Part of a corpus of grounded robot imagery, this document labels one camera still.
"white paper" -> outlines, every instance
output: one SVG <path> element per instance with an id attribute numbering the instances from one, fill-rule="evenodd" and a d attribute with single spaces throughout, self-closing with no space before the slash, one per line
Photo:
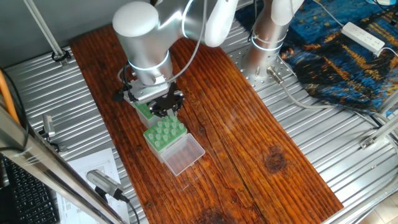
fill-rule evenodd
<path id="1" fill-rule="evenodd" d="M 106 175 L 113 178 L 115 181 L 120 183 L 118 169 L 114 161 L 112 149 L 105 149 L 100 152 L 96 152 L 89 156 L 76 159 L 68 162 L 68 164 L 92 187 L 95 185 L 87 181 L 86 174 L 88 171 L 99 169 Z M 118 201 L 109 195 L 106 195 L 109 205 L 115 210 L 117 214 L 127 223 L 130 223 L 129 214 L 127 211 L 127 204 L 122 201 Z M 74 204 L 63 198 L 57 193 L 58 209 L 60 214 L 61 224 L 97 224 L 98 222 L 81 211 Z"/>

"white power strip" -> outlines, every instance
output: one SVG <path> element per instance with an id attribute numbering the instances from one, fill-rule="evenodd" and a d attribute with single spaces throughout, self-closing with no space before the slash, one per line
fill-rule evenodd
<path id="1" fill-rule="evenodd" d="M 375 36 L 366 32 L 365 30 L 362 30 L 352 22 L 348 22 L 341 29 L 341 33 L 375 54 L 384 47 L 383 41 L 377 39 Z"/>

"orange cable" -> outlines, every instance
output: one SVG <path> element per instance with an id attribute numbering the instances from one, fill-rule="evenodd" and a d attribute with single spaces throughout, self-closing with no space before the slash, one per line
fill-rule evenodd
<path id="1" fill-rule="evenodd" d="M 6 102 L 8 113 L 19 125 L 21 125 L 18 119 L 17 111 L 15 110 L 14 101 L 12 100 L 10 90 L 8 89 L 6 79 L 4 78 L 2 71 L 0 71 L 0 90 L 2 96 L 4 97 L 4 101 Z"/>

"metal slatted surface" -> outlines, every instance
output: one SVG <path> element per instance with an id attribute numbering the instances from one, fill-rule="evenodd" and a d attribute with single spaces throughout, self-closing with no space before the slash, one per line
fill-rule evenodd
<path id="1" fill-rule="evenodd" d="M 238 8 L 252 1 L 240 0 Z M 228 38 L 221 46 L 227 53 L 246 45 L 248 32 L 234 21 Z M 60 153 L 66 161 L 112 148 L 121 183 L 142 223 L 145 214 L 136 197 L 126 170 L 81 75 L 75 59 L 62 68 L 50 54 L 7 69 L 15 79 L 35 129 L 41 129 L 41 114 L 53 116 L 57 135 L 53 141 L 68 148 Z M 296 99 L 306 104 L 318 100 L 308 96 L 295 76 L 285 83 Z M 280 86 L 273 84 L 257 90 L 258 95 L 289 136 L 320 173 L 344 206 L 353 203 L 381 183 L 396 175 L 396 149 L 387 140 L 361 150 L 359 142 L 374 130 L 364 119 L 340 109 L 305 110 L 295 106 Z M 134 213 L 129 208 L 131 223 Z"/>
<path id="2" fill-rule="evenodd" d="M 236 55 L 235 51 L 249 45 L 248 36 L 249 32 L 234 21 L 222 45 L 233 61 L 232 54 Z M 308 95 L 293 74 L 284 80 L 291 94 L 302 103 L 321 104 Z M 367 192 L 380 189 L 383 182 L 397 175 L 397 151 L 389 139 L 366 150 L 359 146 L 375 130 L 357 114 L 337 108 L 303 109 L 296 106 L 276 83 L 256 91 L 345 207 Z"/>
<path id="3" fill-rule="evenodd" d="M 141 223 L 147 223 L 136 192 L 73 58 L 73 53 L 69 62 L 69 66 L 62 68 L 51 59 L 51 54 L 47 54 L 10 67 L 6 71 L 14 79 L 21 93 L 33 128 L 42 129 L 42 114 L 52 115 L 56 130 L 52 142 L 68 148 L 67 152 L 60 152 L 66 161 L 112 148 L 125 194 L 137 210 Z M 134 213 L 130 207 L 128 210 L 130 222 L 135 223 Z"/>

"wooden table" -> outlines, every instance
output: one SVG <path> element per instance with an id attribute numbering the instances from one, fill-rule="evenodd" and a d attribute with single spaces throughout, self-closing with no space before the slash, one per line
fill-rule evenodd
<path id="1" fill-rule="evenodd" d="M 219 47 L 202 45 L 178 79 L 178 118 L 206 154 L 174 177 L 134 108 L 111 98 L 127 60 L 112 27 L 70 46 L 150 223 L 321 223 L 343 208 Z M 179 40 L 170 49 L 174 73 L 194 48 Z"/>

